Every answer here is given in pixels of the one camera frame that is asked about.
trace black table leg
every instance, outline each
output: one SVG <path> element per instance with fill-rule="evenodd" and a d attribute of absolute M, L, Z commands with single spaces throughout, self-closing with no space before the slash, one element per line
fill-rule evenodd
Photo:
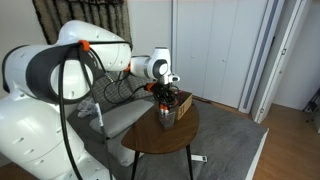
<path fill-rule="evenodd" d="M 193 180 L 192 163 L 191 163 L 191 153 L 190 153 L 190 144 L 186 146 L 186 149 L 187 149 L 187 156 L 188 156 L 188 165 L 189 165 L 190 179 Z"/>
<path fill-rule="evenodd" d="M 132 175 L 131 175 L 131 180 L 134 180 L 134 175 L 136 174 L 136 169 L 137 169 L 137 164 L 138 164 L 138 159 L 139 159 L 140 152 L 136 151 L 134 153 L 134 162 L 133 162 L 133 169 L 132 169 Z"/>

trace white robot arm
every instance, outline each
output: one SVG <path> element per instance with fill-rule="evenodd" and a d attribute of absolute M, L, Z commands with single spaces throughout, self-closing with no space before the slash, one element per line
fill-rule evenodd
<path fill-rule="evenodd" d="M 79 40 L 94 42 L 92 50 L 81 54 L 88 78 L 79 61 Z M 97 58 L 103 66 L 96 63 Z M 150 58 L 131 59 L 130 46 L 123 39 L 81 21 L 66 23 L 54 45 L 21 46 L 9 52 L 2 65 L 4 89 L 10 94 L 0 100 L 0 151 L 39 179 L 76 179 L 66 158 L 57 106 L 59 71 L 64 60 L 66 104 L 77 103 L 87 95 L 87 79 L 93 83 L 97 67 L 122 71 L 131 64 L 136 76 L 158 79 L 162 84 L 179 80 L 170 71 L 167 49 L 156 48 Z M 108 179 L 108 170 L 85 151 L 68 123 L 67 129 L 73 159 L 82 177 Z"/>

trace curtain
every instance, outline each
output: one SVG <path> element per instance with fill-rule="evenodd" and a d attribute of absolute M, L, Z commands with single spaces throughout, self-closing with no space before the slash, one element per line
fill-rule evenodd
<path fill-rule="evenodd" d="M 81 20 L 107 29 L 131 42 L 126 0 L 33 0 L 48 44 L 54 44 L 63 24 Z"/>

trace wooden floor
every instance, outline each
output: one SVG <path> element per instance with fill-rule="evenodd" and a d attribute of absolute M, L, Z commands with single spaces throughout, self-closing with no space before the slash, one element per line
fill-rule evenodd
<path fill-rule="evenodd" d="M 237 113 L 232 108 L 214 104 Z M 310 114 L 273 105 L 262 125 L 269 133 L 254 175 L 255 180 L 319 180 L 320 134 Z M 0 168 L 0 179 L 34 180 L 32 175 L 11 163 Z"/>

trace wooden table top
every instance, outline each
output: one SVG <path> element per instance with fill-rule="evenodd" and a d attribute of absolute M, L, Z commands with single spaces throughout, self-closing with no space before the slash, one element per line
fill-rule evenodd
<path fill-rule="evenodd" d="M 197 108 L 191 105 L 180 120 L 164 128 L 155 106 L 143 114 L 122 139 L 122 145 L 147 154 L 164 154 L 185 148 L 199 128 Z"/>

